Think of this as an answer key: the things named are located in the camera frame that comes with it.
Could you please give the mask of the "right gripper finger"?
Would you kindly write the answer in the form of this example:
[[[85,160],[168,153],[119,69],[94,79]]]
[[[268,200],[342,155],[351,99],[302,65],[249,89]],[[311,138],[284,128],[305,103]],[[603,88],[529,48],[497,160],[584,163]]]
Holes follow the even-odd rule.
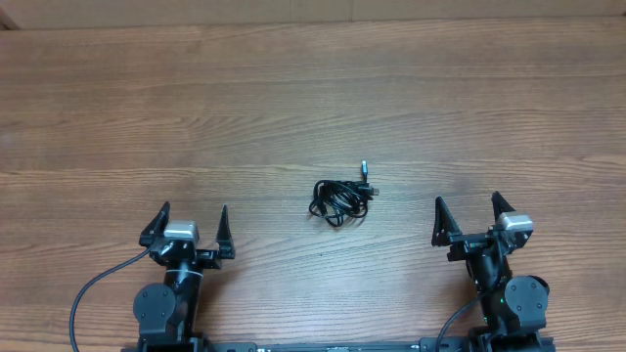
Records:
[[[515,209],[505,200],[498,192],[494,192],[491,196],[493,205],[494,219],[498,220],[503,213],[515,212]]]
[[[451,214],[443,197],[435,199],[435,219],[431,236],[433,246],[446,246],[456,242],[462,231]]]

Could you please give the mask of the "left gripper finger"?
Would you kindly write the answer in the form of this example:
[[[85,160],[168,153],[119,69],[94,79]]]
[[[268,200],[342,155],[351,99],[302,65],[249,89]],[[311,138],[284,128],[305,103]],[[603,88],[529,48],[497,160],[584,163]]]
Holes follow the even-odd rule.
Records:
[[[170,202],[166,201],[153,220],[141,232],[140,239],[154,240],[157,237],[161,237],[166,225],[169,222],[169,213]]]
[[[233,254],[234,242],[229,227],[228,206],[223,205],[218,231],[216,235],[218,250],[220,254]]]

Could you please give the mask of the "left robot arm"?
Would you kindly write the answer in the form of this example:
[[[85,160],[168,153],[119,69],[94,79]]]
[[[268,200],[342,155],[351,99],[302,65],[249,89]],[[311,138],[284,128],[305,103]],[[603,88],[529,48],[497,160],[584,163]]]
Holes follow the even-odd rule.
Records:
[[[161,283],[144,286],[133,302],[139,323],[138,351],[208,352],[215,347],[205,333],[195,330],[203,272],[219,270],[236,257],[228,208],[223,207],[215,249],[199,247],[200,233],[192,220],[171,220],[170,203],[142,231],[139,245],[165,268]]]

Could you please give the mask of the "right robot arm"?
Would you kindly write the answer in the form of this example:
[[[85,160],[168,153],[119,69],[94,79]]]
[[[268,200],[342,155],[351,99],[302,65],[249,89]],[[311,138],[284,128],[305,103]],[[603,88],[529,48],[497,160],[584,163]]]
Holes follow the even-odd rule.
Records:
[[[435,348],[441,347],[452,323],[478,304],[485,325],[469,331],[464,351],[553,351],[553,341],[539,333],[547,325],[550,287],[537,276],[514,276],[507,259],[526,245],[534,231],[533,222],[500,193],[493,193],[491,201],[494,224],[484,233],[468,235],[462,232],[444,199],[435,199],[431,244],[448,247],[450,262],[466,264],[477,291],[477,297],[442,327]]]

